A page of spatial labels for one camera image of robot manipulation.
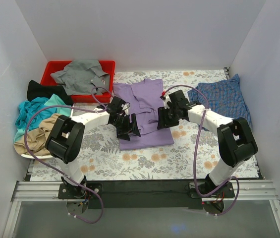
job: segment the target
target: white wall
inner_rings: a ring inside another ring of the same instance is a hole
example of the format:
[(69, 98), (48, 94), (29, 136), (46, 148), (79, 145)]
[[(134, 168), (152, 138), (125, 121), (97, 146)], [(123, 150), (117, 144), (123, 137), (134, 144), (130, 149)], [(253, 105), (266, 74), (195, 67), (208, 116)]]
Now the white wall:
[(117, 70), (231, 65), (264, 0), (16, 0), (48, 60)]
[(258, 163), (280, 195), (280, 1), (265, 3), (231, 66), (253, 121)]
[(13, 148), (17, 106), (26, 99), (28, 82), (40, 80), (46, 62), (15, 1), (0, 0), (0, 237), (15, 182), (28, 165)]

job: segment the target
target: clothing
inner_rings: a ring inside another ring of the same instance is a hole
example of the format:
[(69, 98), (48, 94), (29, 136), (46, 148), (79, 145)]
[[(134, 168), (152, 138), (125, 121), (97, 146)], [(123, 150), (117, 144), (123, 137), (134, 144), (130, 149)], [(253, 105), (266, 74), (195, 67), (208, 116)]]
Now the clothing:
[[(252, 127), (250, 112), (240, 90), (238, 74), (231, 79), (216, 83), (199, 83), (196, 89), (206, 96), (212, 111), (234, 119), (243, 117), (248, 121), (250, 128)], [(188, 98), (191, 102), (195, 100), (203, 105), (206, 103), (205, 99), (195, 90), (188, 91)]]
[(59, 96), (66, 105), (74, 104), (72, 98), (68, 96), (62, 86), (43, 86), (34, 80), (29, 82), (27, 88), (27, 100), (32, 101), (35, 98), (51, 98), (53, 94)]
[[(27, 133), (27, 144), (30, 150), (36, 156), (50, 155), (50, 152), (45, 148), (45, 142), (60, 114), (53, 114), (50, 118), (42, 120), (39, 127)], [(15, 151), (21, 154), (28, 154), (24, 144), (24, 135), (14, 143)]]
[[(24, 135), (25, 127), (34, 113), (47, 106), (65, 105), (59, 96), (53, 94), (50, 99), (48, 98), (35, 98), (31, 102), (24, 101), (19, 105), (20, 114), (16, 119), (15, 125), (17, 128), (14, 142), (19, 140)], [(31, 122), (29, 131), (38, 128), (42, 120), (51, 117), (52, 114), (59, 113), (65, 116), (70, 116), (70, 108), (49, 108), (39, 113)]]
[[(99, 61), (76, 59), (65, 66), (64, 70), (51, 73), (56, 83), (61, 84), (67, 95), (91, 95), (95, 86), (109, 90), (110, 75), (103, 72)], [(97, 89), (102, 95), (104, 89)]]
[(141, 137), (131, 136), (130, 141), (119, 140), (120, 150), (174, 144), (169, 128), (157, 130), (159, 119), (157, 109), (164, 106), (160, 99), (163, 91), (161, 79), (144, 79), (134, 84), (114, 83), (113, 91), (116, 96), (130, 103), (129, 114), (136, 114), (141, 134)]

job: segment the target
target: dark blue patterned cloth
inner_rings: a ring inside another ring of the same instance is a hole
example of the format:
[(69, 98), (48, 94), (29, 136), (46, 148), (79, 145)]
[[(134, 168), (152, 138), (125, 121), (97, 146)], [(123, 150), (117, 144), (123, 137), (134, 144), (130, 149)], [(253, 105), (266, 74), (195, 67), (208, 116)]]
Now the dark blue patterned cloth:
[[(249, 109), (241, 94), (238, 74), (231, 79), (216, 83), (199, 83), (197, 89), (207, 97), (212, 111), (233, 119), (243, 117), (252, 128)], [(193, 89), (188, 91), (188, 98), (191, 102), (198, 101), (203, 105), (206, 104), (205, 99)]]

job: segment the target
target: floral tablecloth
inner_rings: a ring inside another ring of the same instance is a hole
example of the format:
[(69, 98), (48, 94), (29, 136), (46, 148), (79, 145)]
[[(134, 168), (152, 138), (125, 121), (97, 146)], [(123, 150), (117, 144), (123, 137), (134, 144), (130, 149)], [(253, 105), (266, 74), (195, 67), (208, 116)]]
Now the floral tablecloth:
[[(164, 88), (177, 84), (196, 87), (200, 82), (225, 80), (223, 70), (120, 72), (114, 76), (119, 83), (135, 83), (144, 78), (161, 78)], [(186, 93), (188, 88), (181, 88)], [(78, 107), (94, 109), (97, 104), (76, 104)], [(193, 154), (198, 125), (181, 120), (180, 125), (171, 128), (175, 143), (170, 146), (141, 150), (119, 150), (112, 125), (102, 126), (85, 132), (80, 153), (77, 157), (81, 171), (87, 180), (129, 180), (129, 179), (191, 179), (193, 178)], [(197, 158), (197, 177), (204, 178), (217, 164), (220, 155), (217, 137), (209, 131), (202, 131)], [(58, 167), (54, 159), (46, 162)], [(240, 178), (257, 178), (258, 173), (251, 158), (234, 173)], [(31, 181), (59, 181), (54, 170), (34, 163)]]

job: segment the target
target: tan garment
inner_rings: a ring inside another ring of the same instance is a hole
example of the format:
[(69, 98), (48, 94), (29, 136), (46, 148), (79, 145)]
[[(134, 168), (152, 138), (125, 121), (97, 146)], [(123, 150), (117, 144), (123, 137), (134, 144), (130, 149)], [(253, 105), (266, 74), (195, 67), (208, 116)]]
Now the tan garment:
[[(38, 128), (27, 132), (27, 144), (36, 156), (50, 155), (50, 152), (45, 149), (45, 142), (59, 116), (60, 114), (55, 113), (50, 118), (41, 121)], [(25, 148), (24, 135), (14, 143), (14, 148), (19, 155), (29, 155)]]

